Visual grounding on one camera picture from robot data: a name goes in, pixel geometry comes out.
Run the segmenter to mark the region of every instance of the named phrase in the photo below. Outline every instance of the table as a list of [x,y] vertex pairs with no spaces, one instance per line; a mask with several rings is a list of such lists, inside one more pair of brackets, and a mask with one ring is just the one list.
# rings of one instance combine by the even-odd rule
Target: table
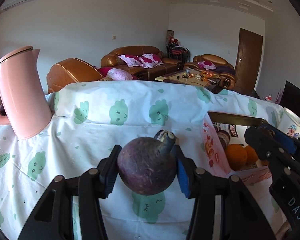
[[[194,70],[194,69],[189,69],[190,73],[193,74],[200,74],[199,71]],[[201,81],[200,79],[196,78],[182,78],[183,75],[186,74],[185,70],[180,70],[176,71],[170,74],[166,74],[164,76],[156,77],[156,81],[160,82],[166,82],[166,83],[173,83],[173,84],[184,84],[184,85],[192,85],[192,86],[200,86],[200,87],[205,87],[212,93],[219,93],[222,88],[219,86],[220,78],[209,78],[212,80],[215,80],[217,83],[211,82],[211,81]]]

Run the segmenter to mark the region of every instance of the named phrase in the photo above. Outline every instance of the kettle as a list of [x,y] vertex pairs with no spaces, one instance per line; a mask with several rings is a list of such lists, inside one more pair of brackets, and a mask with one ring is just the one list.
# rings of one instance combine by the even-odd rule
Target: kettle
[[37,71],[39,51],[25,46],[0,59],[0,97],[7,114],[0,114],[0,125],[11,124],[20,139],[40,133],[52,118]]

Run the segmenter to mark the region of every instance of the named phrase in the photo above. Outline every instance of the purple round vegetable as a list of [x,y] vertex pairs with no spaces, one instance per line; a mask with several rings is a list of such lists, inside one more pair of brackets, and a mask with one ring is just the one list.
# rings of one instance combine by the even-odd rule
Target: purple round vegetable
[[159,133],[156,134],[157,139],[133,139],[118,155],[122,181],[140,195],[155,195],[164,191],[176,176],[176,159],[171,153],[176,137],[168,131]]

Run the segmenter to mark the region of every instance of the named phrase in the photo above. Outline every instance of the television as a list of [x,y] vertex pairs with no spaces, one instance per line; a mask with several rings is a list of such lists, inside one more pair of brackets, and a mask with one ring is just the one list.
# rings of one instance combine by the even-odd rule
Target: television
[[300,88],[286,81],[280,106],[286,107],[300,117]]

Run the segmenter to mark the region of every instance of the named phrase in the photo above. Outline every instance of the white cup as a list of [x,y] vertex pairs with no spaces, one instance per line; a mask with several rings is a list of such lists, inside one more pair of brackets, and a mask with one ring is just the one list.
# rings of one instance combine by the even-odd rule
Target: white cup
[[300,136],[300,117],[288,108],[284,108],[278,129],[288,136],[298,138]]

